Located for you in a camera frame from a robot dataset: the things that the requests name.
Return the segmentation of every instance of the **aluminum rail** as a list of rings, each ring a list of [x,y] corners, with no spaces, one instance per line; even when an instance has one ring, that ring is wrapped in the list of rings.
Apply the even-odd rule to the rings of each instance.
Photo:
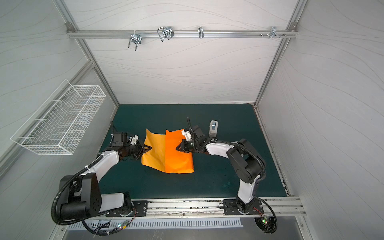
[[[225,215],[218,206],[224,198],[197,199],[146,199],[147,215],[139,218],[201,218],[201,217],[255,217],[259,213],[252,211],[247,215]],[[299,197],[262,197],[273,209],[276,216],[306,216]],[[272,216],[269,208],[263,203],[264,214]],[[110,219],[99,216],[91,219]]]
[[[91,38],[130,38],[133,33],[144,38],[159,38],[156,30],[144,31],[72,31],[68,32],[69,38],[91,39]],[[172,38],[199,38],[198,30],[174,30]],[[271,30],[204,30],[204,38],[270,38]],[[277,30],[280,37],[295,38],[296,31]]]

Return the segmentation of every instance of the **green mat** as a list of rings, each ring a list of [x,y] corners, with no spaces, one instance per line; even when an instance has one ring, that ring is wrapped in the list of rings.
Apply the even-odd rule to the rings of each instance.
[[[217,139],[247,139],[266,161],[267,177],[260,183],[260,197],[285,197],[272,156],[250,104],[123,104],[113,123],[118,131],[138,135],[144,141],[145,128],[152,133],[199,125],[208,135],[211,120],[218,121]],[[111,132],[101,149],[111,141]],[[193,154],[194,173],[167,174],[141,165],[140,161],[121,161],[100,181],[102,194],[129,192],[133,199],[235,197],[239,178],[228,159],[220,156]]]

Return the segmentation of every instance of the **wire basket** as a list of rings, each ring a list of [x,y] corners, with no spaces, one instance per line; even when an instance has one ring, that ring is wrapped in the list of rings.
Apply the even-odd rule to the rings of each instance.
[[[50,101],[54,93],[59,97]],[[106,95],[98,85],[74,86],[67,80],[54,93],[11,140],[38,155],[72,155]]]

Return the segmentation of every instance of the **metal hook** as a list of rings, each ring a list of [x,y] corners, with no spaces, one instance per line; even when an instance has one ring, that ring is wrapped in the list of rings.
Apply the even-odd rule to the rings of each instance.
[[[275,26],[273,26],[272,27],[272,29],[271,29],[271,33],[270,34],[268,34],[268,36],[270,37],[270,38],[273,38],[273,37],[281,37],[281,35],[279,35],[279,34],[277,34],[276,33],[276,27]]]
[[[204,29],[203,27],[198,27],[198,32],[199,32],[199,38],[203,38],[204,37]]]
[[[168,40],[170,40],[175,35],[171,26],[159,27],[157,29],[157,34],[159,35],[161,41],[164,41],[166,37]]]
[[[131,43],[136,44],[135,51],[137,50],[137,46],[141,44],[141,36],[139,34],[133,33],[131,34],[131,38],[129,39],[128,48],[131,45]]]

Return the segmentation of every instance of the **orange fabric fold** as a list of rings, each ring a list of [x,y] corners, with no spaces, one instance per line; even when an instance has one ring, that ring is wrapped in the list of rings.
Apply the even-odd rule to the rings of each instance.
[[[143,154],[141,164],[166,173],[194,172],[192,153],[176,151],[176,147],[185,137],[182,130],[166,134],[151,133],[148,129],[144,144],[152,149]]]
[[[185,137],[182,130],[169,132],[166,130],[166,172],[191,173],[194,172],[192,153],[176,151],[176,147]]]

